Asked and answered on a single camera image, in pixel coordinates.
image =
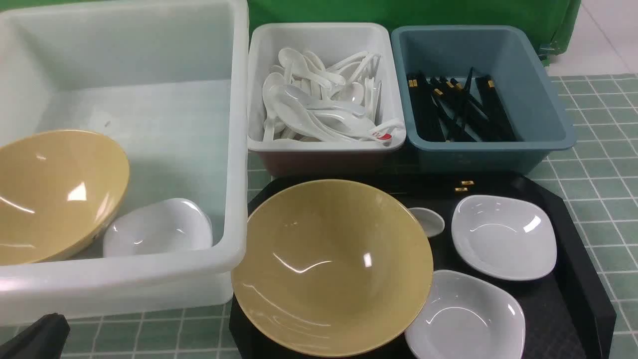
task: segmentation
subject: small white sauce dish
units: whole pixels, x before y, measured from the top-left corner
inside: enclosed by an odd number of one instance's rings
[[[556,266],[556,237],[535,204],[493,195],[471,195],[456,206],[452,241],[476,270],[505,280],[545,277]]]
[[[467,274],[438,270],[427,303],[405,337],[419,359],[520,359],[525,316],[506,291]]]
[[[212,246],[212,225],[195,203],[167,199],[115,220],[103,246],[105,257],[206,249]]]

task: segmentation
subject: green tile floor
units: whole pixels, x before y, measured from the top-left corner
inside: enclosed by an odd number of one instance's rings
[[[577,145],[552,153],[529,177],[565,199],[616,312],[612,359],[638,358],[638,77],[553,77],[574,120]],[[248,160],[248,198],[270,182]],[[416,171],[399,154],[383,172]],[[71,321],[64,358],[239,359],[229,305]],[[20,327],[1,328],[0,342]]]

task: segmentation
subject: plastic container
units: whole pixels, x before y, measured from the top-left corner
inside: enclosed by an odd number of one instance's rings
[[[0,146],[56,128],[108,135],[131,164],[120,215],[185,197],[211,218],[217,241],[205,250],[102,258],[96,240],[75,260],[2,266],[2,325],[51,312],[101,316],[231,299],[230,270],[246,245],[247,58],[244,0],[0,14]]]
[[[265,108],[263,82],[272,65],[278,65],[283,47],[310,50],[326,67],[360,51],[381,54],[376,77],[382,82],[377,124],[399,119],[403,110],[388,31],[367,23],[267,24],[253,32],[248,54],[248,149],[256,152],[273,176],[370,172],[385,155],[405,141],[405,131],[393,132],[388,146],[376,142],[262,142]]]
[[[509,26],[407,26],[392,32],[406,129],[424,171],[530,172],[576,142],[571,120],[525,34]],[[406,74],[494,79],[521,142],[429,142],[417,135]]]

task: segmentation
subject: white floor tile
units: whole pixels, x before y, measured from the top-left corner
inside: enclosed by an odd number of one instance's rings
[[[551,58],[550,76],[604,75],[629,72],[603,32],[581,7],[567,51]]]
[[[629,72],[638,72],[638,1],[584,0],[583,5]]]

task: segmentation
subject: yellow bowl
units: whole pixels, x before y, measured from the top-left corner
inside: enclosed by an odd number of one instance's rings
[[[232,272],[248,319],[282,346],[316,356],[376,349],[417,317],[432,283],[420,224],[392,196],[325,179],[287,188],[248,219]]]
[[[120,146],[44,132],[0,148],[0,265],[65,259],[112,220],[129,179]]]

